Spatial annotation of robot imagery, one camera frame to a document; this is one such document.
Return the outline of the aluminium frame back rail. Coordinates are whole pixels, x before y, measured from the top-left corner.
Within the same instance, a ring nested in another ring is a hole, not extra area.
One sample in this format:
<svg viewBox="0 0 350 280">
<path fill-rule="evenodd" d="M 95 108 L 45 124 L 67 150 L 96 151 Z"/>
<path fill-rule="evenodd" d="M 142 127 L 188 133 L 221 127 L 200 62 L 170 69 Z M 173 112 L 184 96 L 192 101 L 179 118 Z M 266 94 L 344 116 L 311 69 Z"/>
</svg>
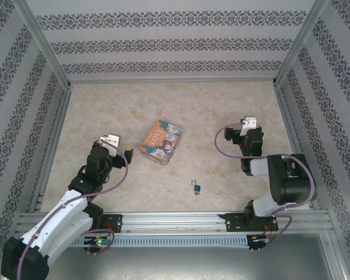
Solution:
<svg viewBox="0 0 350 280">
<path fill-rule="evenodd" d="M 118 83 L 197 83 L 197 82 L 273 82 L 274 78 L 160 78 L 160 79 L 102 79 L 75 80 L 71 85 L 118 84 Z"/>
</svg>

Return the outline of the left green control board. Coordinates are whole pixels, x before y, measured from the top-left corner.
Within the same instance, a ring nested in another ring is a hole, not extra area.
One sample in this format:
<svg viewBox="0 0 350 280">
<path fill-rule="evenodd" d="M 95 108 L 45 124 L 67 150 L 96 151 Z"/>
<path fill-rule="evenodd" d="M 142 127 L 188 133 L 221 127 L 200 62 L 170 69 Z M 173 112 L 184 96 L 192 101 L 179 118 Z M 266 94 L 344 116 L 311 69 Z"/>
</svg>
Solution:
<svg viewBox="0 0 350 280">
<path fill-rule="evenodd" d="M 107 236 L 85 236 L 83 239 L 84 246 L 97 245 L 105 246 L 110 242 L 110 238 Z"/>
</svg>

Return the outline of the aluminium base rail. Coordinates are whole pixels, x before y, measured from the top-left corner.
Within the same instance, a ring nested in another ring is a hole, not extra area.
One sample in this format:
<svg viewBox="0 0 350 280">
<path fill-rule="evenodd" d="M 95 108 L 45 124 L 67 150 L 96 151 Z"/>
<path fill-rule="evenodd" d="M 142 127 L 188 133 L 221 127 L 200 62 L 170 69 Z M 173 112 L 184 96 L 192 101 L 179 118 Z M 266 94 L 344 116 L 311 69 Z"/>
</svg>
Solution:
<svg viewBox="0 0 350 280">
<path fill-rule="evenodd" d="M 211 235 L 227 233 L 226 212 L 122 212 L 121 235 Z M 289 209 L 275 215 L 278 230 L 286 233 L 333 232 L 334 225 L 327 210 Z"/>
</svg>

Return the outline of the grey sheet metal shelf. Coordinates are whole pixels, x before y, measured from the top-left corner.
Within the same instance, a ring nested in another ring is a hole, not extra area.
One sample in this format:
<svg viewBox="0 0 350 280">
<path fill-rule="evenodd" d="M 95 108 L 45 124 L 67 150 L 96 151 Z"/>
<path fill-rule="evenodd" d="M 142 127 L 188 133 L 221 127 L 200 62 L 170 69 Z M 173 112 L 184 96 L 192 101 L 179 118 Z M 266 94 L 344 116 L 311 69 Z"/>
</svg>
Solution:
<svg viewBox="0 0 350 280">
<path fill-rule="evenodd" d="M 47 280 L 333 280 L 322 255 L 295 257 L 231 248 L 112 248 L 65 251 Z"/>
</svg>

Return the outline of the aluminium frame corner post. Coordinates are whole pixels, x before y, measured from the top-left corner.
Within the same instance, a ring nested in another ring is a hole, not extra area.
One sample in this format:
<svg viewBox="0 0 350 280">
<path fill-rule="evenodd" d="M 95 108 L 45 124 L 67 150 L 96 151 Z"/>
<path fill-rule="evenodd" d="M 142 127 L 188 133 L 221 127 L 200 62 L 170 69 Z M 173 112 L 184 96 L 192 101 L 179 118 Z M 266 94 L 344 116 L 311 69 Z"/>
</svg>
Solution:
<svg viewBox="0 0 350 280">
<path fill-rule="evenodd" d="M 328 0 L 315 0 L 311 9 L 309 10 L 297 36 L 295 37 L 287 55 L 285 56 L 278 73 L 274 78 L 274 86 L 278 87 L 285 79 L 291 66 L 293 65 L 297 55 L 305 44 L 312 28 L 318 21 L 322 11 L 324 10 Z"/>
<path fill-rule="evenodd" d="M 19 12 L 21 18 L 25 22 L 26 26 L 28 27 L 29 31 L 31 32 L 33 38 L 35 39 L 38 47 L 44 54 L 47 62 L 49 63 L 50 67 L 52 68 L 53 72 L 55 73 L 56 77 L 58 78 L 59 82 L 62 85 L 63 89 L 69 89 L 70 88 L 70 81 L 67 78 L 67 75 L 57 58 L 49 40 L 47 39 L 46 35 L 44 34 L 44 31 L 42 30 L 37 18 L 35 17 L 34 13 L 32 12 L 30 5 L 27 3 L 26 0 L 12 0 L 15 8 Z"/>
</svg>

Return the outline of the aluminium frame side rail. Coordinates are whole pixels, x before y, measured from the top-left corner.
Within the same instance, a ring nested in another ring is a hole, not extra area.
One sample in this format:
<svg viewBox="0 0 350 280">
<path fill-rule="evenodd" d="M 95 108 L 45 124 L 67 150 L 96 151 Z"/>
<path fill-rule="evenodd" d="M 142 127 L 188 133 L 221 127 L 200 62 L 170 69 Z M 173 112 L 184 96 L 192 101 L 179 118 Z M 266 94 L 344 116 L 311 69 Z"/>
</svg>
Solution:
<svg viewBox="0 0 350 280">
<path fill-rule="evenodd" d="M 285 128 L 288 134 L 290 146 L 292 148 L 293 153 L 303 153 L 303 149 L 300 141 L 298 140 L 298 136 L 296 133 L 295 123 L 292 120 L 291 112 L 288 109 L 288 105 L 285 101 L 282 90 L 279 86 L 273 83 L 274 92 L 276 95 L 276 99 L 282 114 L 282 118 L 285 124 Z"/>
</svg>

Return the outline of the orange LOVE bear tin box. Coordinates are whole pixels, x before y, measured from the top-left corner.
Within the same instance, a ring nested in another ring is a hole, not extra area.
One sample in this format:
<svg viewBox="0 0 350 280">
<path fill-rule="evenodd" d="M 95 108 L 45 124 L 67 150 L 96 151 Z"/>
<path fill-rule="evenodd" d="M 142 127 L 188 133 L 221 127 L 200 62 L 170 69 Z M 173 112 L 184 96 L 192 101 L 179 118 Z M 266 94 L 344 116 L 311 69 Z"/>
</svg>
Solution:
<svg viewBox="0 0 350 280">
<path fill-rule="evenodd" d="M 147 158 L 161 166 L 167 166 L 176 150 L 183 130 L 167 121 L 157 120 L 145 140 L 140 151 Z"/>
</svg>

